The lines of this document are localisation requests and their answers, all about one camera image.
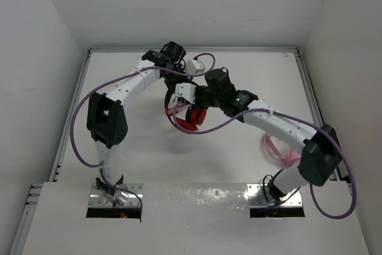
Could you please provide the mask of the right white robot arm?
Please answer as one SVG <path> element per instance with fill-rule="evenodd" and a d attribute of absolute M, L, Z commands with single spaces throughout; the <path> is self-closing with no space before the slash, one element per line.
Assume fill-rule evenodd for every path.
<path fill-rule="evenodd" d="M 223 69 L 205 75 L 206 85 L 196 88 L 195 105 L 218 107 L 230 118 L 262 129 L 293 148 L 299 163 L 278 171 L 267 185 L 267 193 L 279 201 L 289 192 L 307 184 L 323 186 L 341 162 L 338 138 L 330 125 L 315 130 L 290 116 L 284 118 L 257 95 L 238 90 Z"/>

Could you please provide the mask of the red headphones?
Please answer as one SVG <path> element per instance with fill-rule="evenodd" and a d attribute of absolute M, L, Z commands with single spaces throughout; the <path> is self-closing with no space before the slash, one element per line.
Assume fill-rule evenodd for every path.
<path fill-rule="evenodd" d="M 169 122 L 174 127 L 176 127 L 175 122 L 172 118 L 174 113 L 173 108 L 169 107 L 170 100 L 175 93 L 175 83 L 165 80 L 165 85 L 167 87 L 167 92 L 165 93 L 164 97 L 165 115 L 167 116 Z M 190 103 L 186 103 L 185 100 L 181 101 L 180 106 L 181 107 L 177 108 L 177 112 L 186 110 L 186 114 L 184 116 L 184 119 L 176 117 L 176 122 L 187 130 L 197 131 L 198 126 L 202 125 L 202 123 L 205 121 L 208 109 L 200 106 L 193 106 Z"/>

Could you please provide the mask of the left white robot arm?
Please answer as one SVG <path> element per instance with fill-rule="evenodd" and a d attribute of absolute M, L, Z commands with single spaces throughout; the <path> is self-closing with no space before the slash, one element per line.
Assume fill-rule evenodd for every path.
<path fill-rule="evenodd" d="M 101 177 L 96 179 L 96 184 L 109 198 L 115 196 L 118 192 L 115 188 L 123 183 L 119 168 L 119 144 L 128 132 L 127 106 L 160 78 L 168 82 L 184 79 L 183 76 L 162 72 L 158 67 L 183 73 L 180 62 L 185 55 L 184 48 L 172 41 L 159 52 L 150 50 L 141 57 L 128 79 L 118 80 L 108 93 L 94 93 L 90 96 L 87 129 L 95 142 L 101 164 Z"/>

